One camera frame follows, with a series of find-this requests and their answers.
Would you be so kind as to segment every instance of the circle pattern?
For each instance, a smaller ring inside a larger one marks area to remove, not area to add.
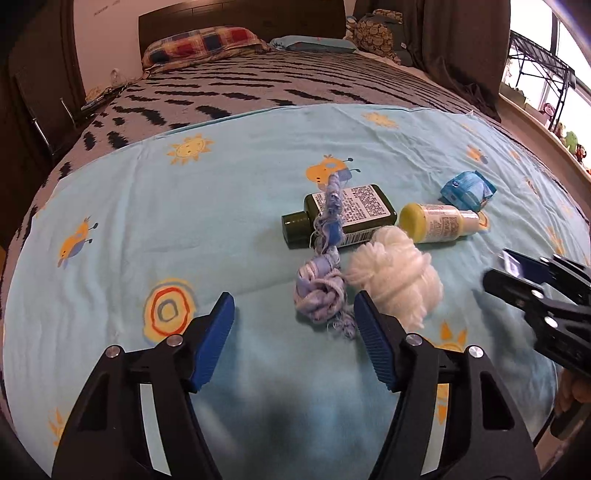
[[[144,336],[160,342],[170,335],[182,334],[197,313],[190,285],[177,278],[156,285],[144,305]]]

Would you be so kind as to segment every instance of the pillow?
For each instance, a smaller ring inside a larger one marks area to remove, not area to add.
[[[142,64],[144,70],[154,73],[268,50],[266,42],[246,28],[210,27],[152,43],[144,53]]]
[[[406,50],[402,13],[376,9],[355,25],[353,41],[361,49],[411,67],[413,60]]]
[[[349,40],[339,38],[303,37],[288,35],[273,38],[269,45],[277,50],[287,51],[328,51],[332,53],[353,53],[357,47]]]

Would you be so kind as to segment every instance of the yarn ball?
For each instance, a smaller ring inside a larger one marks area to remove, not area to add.
[[[443,298],[431,255],[397,226],[380,228],[353,252],[346,279],[366,290],[380,313],[396,317],[407,332],[423,328],[423,319]]]

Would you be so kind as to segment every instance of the wooden headboard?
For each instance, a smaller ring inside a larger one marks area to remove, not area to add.
[[[139,51],[161,38],[198,28],[234,25],[270,41],[285,35],[343,38],[343,0],[194,0],[138,19]]]
[[[404,11],[405,0],[357,0],[355,2],[355,10],[353,16],[357,20],[365,14],[370,14],[376,8],[385,8],[386,10],[396,10],[398,12]]]

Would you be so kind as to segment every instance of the blue packet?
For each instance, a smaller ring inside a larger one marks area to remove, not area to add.
[[[496,187],[477,171],[463,171],[441,189],[441,199],[459,210],[480,212],[495,194]]]

